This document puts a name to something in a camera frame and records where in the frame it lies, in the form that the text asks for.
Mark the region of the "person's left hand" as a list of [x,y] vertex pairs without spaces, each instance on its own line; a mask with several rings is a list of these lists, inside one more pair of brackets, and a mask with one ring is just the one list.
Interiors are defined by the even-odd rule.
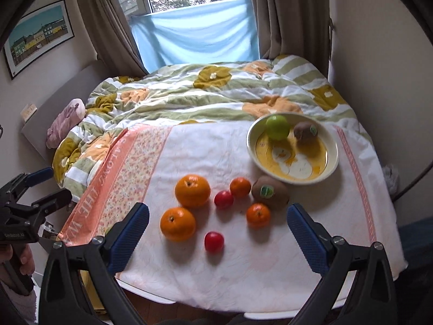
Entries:
[[[0,252],[1,252],[0,254],[1,263],[9,261],[12,258],[13,250],[11,245],[1,245]],[[21,261],[21,268],[20,268],[21,273],[32,276],[32,274],[35,271],[35,262],[33,259],[31,248],[29,247],[28,244],[24,246],[24,249],[19,255],[19,258]]]

